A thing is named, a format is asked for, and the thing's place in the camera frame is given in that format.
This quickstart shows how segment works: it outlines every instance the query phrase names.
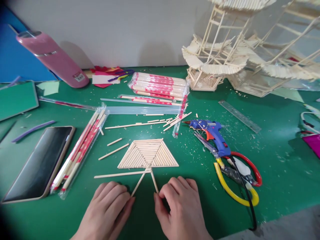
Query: finger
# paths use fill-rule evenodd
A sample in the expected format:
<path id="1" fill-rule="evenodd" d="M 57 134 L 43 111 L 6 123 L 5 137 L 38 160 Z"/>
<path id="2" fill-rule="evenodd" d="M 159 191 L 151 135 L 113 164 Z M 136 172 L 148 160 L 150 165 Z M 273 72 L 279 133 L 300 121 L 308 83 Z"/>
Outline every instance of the finger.
<path id="1" fill-rule="evenodd" d="M 119 214 L 115 222 L 114 229 L 109 237 L 109 240 L 116 240 L 118 238 L 122 228 L 124 227 L 124 225 L 126 224 L 130 216 L 131 209 L 135 199 L 136 197 L 133 197 L 133 198 L 130 198 L 129 201 L 127 201 L 126 205 L 123 208 L 123 211 Z"/>
<path id="2" fill-rule="evenodd" d="M 100 195 L 97 197 L 99 201 L 104 199 L 104 197 L 115 187 L 119 185 L 119 183 L 116 183 L 114 181 L 109 182 L 104 189 L 101 191 Z"/>
<path id="3" fill-rule="evenodd" d="M 101 184 L 99 185 L 99 187 L 98 187 L 97 190 L 95 191 L 95 193 L 94 193 L 93 198 L 92 198 L 91 201 L 93 201 L 94 199 L 96 199 L 96 198 L 100 195 L 100 193 L 101 193 L 102 190 L 106 187 L 107 184 L 108 184 L 108 183 L 101 183 Z"/>
<path id="4" fill-rule="evenodd" d="M 178 196 L 179 195 L 177 194 L 176 190 L 174 190 L 172 185 L 169 183 L 163 185 L 159 192 L 159 197 L 167 199 L 170 208 L 174 206 Z"/>
<path id="5" fill-rule="evenodd" d="M 168 183 L 173 186 L 174 190 L 176 190 L 178 194 L 182 194 L 183 190 L 185 189 L 181 182 L 175 177 L 170 178 Z"/>
<path id="6" fill-rule="evenodd" d="M 190 187 L 191 187 L 193 190 L 195 190 L 196 192 L 199 192 L 199 191 L 198 191 L 198 186 L 197 186 L 197 183 L 196 183 L 195 180 L 190 179 L 190 178 L 187 178 L 186 181 L 187 181 L 187 183 L 190 185 Z"/>
<path id="7" fill-rule="evenodd" d="M 157 218 L 159 219 L 162 231 L 164 232 L 165 229 L 169 229 L 169 213 L 159 195 L 157 193 L 153 194 L 154 197 L 154 210 L 156 212 Z"/>
<path id="8" fill-rule="evenodd" d="M 105 216 L 108 218 L 108 221 L 114 222 L 116 220 L 117 216 L 129 199 L 130 194 L 128 192 L 121 193 L 117 196 L 117 198 L 112 202 L 112 204 L 106 211 Z"/>
<path id="9" fill-rule="evenodd" d="M 183 177 L 179 176 L 177 179 L 186 189 L 190 189 L 189 183 Z"/>
<path id="10" fill-rule="evenodd" d="M 119 195 L 125 193 L 127 187 L 124 185 L 118 184 L 101 200 L 101 203 L 104 205 L 105 210 L 107 210 L 111 204 L 117 199 Z"/>

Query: clear plastic ruler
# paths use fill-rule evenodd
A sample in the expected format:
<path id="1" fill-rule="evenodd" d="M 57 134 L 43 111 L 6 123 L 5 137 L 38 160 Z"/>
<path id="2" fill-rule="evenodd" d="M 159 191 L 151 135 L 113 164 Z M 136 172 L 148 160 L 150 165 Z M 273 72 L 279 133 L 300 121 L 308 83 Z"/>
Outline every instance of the clear plastic ruler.
<path id="1" fill-rule="evenodd" d="M 227 103 L 225 100 L 219 101 L 219 104 L 227 109 L 233 116 L 238 118 L 241 122 L 243 122 L 245 125 L 247 125 L 248 128 L 250 128 L 255 133 L 260 132 L 261 127 L 259 127 L 257 124 L 252 122 L 249 118 L 247 118 L 245 115 L 243 115 L 241 112 L 239 112 L 237 109 L 232 107 L 229 103 Z"/>

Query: pink water bottle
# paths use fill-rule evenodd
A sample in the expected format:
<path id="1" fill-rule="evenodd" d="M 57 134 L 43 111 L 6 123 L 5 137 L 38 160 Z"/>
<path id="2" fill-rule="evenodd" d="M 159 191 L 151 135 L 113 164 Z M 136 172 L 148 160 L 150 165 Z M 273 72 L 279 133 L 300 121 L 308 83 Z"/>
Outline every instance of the pink water bottle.
<path id="1" fill-rule="evenodd" d="M 21 32 L 16 38 L 22 46 L 71 87 L 81 88 L 90 82 L 81 68 L 49 35 L 40 31 L 26 31 Z"/>

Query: pliers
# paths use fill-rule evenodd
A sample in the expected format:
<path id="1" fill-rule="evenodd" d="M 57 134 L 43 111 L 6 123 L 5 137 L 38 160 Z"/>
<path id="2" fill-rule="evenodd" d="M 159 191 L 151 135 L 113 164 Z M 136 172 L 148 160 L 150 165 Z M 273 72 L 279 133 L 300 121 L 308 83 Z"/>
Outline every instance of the pliers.
<path id="1" fill-rule="evenodd" d="M 221 157 L 218 154 L 218 150 L 213 147 L 207 140 L 205 140 L 197 131 L 194 131 L 193 133 L 200 142 L 202 142 L 202 144 L 212 153 L 212 155 L 215 157 L 216 161 L 214 163 L 214 167 L 216 169 L 216 173 L 218 175 L 219 181 L 222 185 L 222 187 L 226 190 L 226 192 L 237 202 L 239 202 L 240 204 L 249 207 L 250 204 L 247 200 L 240 198 L 239 196 L 237 196 L 227 185 L 227 183 L 225 182 L 223 175 L 221 172 L 223 172 L 225 175 L 227 175 L 229 178 L 231 178 L 232 180 L 234 180 L 236 183 L 238 183 L 240 186 L 242 186 L 241 183 L 241 179 L 240 177 L 245 181 L 246 183 L 246 188 L 251 192 L 252 194 L 252 205 L 256 206 L 259 203 L 259 196 L 258 193 L 256 192 L 256 190 L 254 190 L 254 188 L 252 186 L 261 186 L 262 185 L 262 178 L 261 175 L 258 171 L 258 169 L 254 166 L 254 164 L 248 159 L 246 158 L 244 155 L 238 153 L 238 152 L 231 152 L 232 156 L 237 156 L 241 159 L 243 159 L 245 162 L 247 162 L 249 164 L 249 166 L 253 169 L 255 177 L 257 180 L 254 180 L 254 178 L 251 175 L 251 170 L 249 167 L 247 167 L 242 161 L 240 161 L 238 158 L 235 158 L 237 167 L 239 169 L 239 172 L 241 174 L 241 176 L 238 175 L 237 171 L 233 168 L 233 163 L 232 161 L 228 158 L 228 157 L 224 157 L 227 159 L 227 161 L 229 162 L 229 164 L 232 167 L 228 167 L 226 166 L 222 160 Z"/>

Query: green cutting mat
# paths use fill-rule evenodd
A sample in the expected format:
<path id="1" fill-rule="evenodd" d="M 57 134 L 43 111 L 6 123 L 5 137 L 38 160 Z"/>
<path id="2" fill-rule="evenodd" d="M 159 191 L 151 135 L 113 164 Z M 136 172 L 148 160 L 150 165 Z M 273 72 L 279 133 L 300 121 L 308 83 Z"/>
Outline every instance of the green cutting mat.
<path id="1" fill-rule="evenodd" d="M 0 90 L 0 121 L 39 106 L 34 82 L 26 82 Z"/>
<path id="2" fill-rule="evenodd" d="M 137 71 L 172 77 L 186 77 L 186 66 L 134 68 Z M 117 98 L 119 94 L 130 94 L 125 80 L 105 89 L 89 85 L 83 89 L 70 88 L 61 82 L 59 93 L 51 98 L 69 102 L 100 106 L 100 98 Z M 255 188 L 260 202 L 255 207 L 258 223 L 271 221 L 283 215 L 320 203 L 320 160 L 313 151 L 296 135 L 299 131 L 300 113 L 305 111 L 302 103 L 284 99 L 272 94 L 258 98 L 236 93 L 228 81 L 218 86 L 216 92 L 192 91 L 189 95 L 187 112 L 193 113 L 186 120 L 200 119 L 219 121 L 225 127 L 221 134 L 232 150 L 247 156 L 259 169 L 263 186 Z M 317 93 L 301 92 L 307 104 L 320 109 Z M 227 112 L 218 101 L 225 99 L 233 107 L 258 124 L 262 130 L 255 134 L 233 115 Z M 105 102 L 110 106 L 122 103 Z M 55 120 L 54 126 L 72 125 L 77 128 L 71 143 L 74 146 L 93 112 L 52 103 L 41 102 L 40 107 L 28 112 L 29 118 L 20 116 L 14 128 L 0 144 L 0 197 L 10 188 L 22 169 L 26 159 L 36 145 L 43 131 L 30 134 L 18 144 L 10 141 L 25 129 L 37 124 Z M 159 119 L 158 116 L 110 115 L 107 126 L 125 125 Z M 10 226 L 23 239 L 69 239 L 78 229 L 83 214 L 91 198 L 102 182 L 118 181 L 130 187 L 131 191 L 140 176 L 131 175 L 108 179 L 94 179 L 95 175 L 128 172 L 117 169 L 126 149 L 98 161 L 98 158 L 127 142 L 139 139 L 164 138 L 179 167 L 154 169 L 155 179 L 161 188 L 169 179 L 179 175 L 197 181 L 204 218 L 209 233 L 214 239 L 247 229 L 252 226 L 250 210 L 233 200 L 222 188 L 217 178 L 213 156 L 196 139 L 192 130 L 181 125 L 179 137 L 172 137 L 172 130 L 163 132 L 162 124 L 104 130 L 99 135 L 86 159 L 75 184 L 63 201 L 57 195 L 32 202 L 3 205 Z M 109 147 L 107 144 L 122 137 L 123 140 Z M 241 195 L 239 187 L 225 178 L 230 188 Z M 119 239 L 166 239 L 154 213 L 152 178 L 146 175 L 136 192 L 136 202 L 131 216 Z"/>

